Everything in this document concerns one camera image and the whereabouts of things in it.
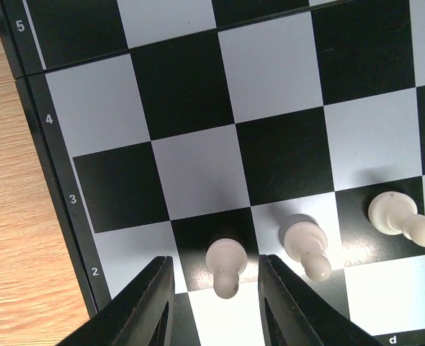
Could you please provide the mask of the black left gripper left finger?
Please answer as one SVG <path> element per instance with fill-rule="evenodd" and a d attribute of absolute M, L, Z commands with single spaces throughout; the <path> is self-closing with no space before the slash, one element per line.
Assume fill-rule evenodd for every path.
<path fill-rule="evenodd" d="M 153 258 L 96 316 L 60 345 L 170 345 L 174 315 L 174 264 Z"/>

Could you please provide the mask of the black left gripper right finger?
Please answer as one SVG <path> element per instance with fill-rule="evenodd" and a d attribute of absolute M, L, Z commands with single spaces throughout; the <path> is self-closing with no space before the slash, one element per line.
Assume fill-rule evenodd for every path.
<path fill-rule="evenodd" d="M 274 254 L 259 257 L 258 292 L 266 345 L 380 344 Z"/>

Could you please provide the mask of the white pawn c2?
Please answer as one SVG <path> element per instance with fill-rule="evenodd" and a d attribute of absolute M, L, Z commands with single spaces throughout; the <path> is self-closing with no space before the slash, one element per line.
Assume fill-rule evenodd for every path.
<path fill-rule="evenodd" d="M 331 276 L 331 263 L 326 255 L 327 235 L 316 223 L 301 221 L 291 225 L 285 232 L 283 247 L 292 260 L 303 266 L 311 280 L 322 282 Z"/>

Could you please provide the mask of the white pawn b2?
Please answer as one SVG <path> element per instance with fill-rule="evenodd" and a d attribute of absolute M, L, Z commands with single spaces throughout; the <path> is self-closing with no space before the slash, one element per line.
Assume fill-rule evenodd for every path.
<path fill-rule="evenodd" d="M 230 299 L 238 292 L 239 279 L 246 269 L 248 257 L 236 240 L 218 239 L 207 249 L 205 264 L 213 276 L 213 289 L 222 299 Z"/>

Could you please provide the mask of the white pawn d2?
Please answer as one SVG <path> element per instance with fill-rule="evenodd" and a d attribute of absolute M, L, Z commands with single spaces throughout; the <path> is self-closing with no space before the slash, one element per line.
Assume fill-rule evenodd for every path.
<path fill-rule="evenodd" d="M 425 216 L 418 213 L 413 198 L 402 192 L 387 191 L 376 195 L 368 206 L 370 223 L 382 234 L 403 235 L 425 247 Z"/>

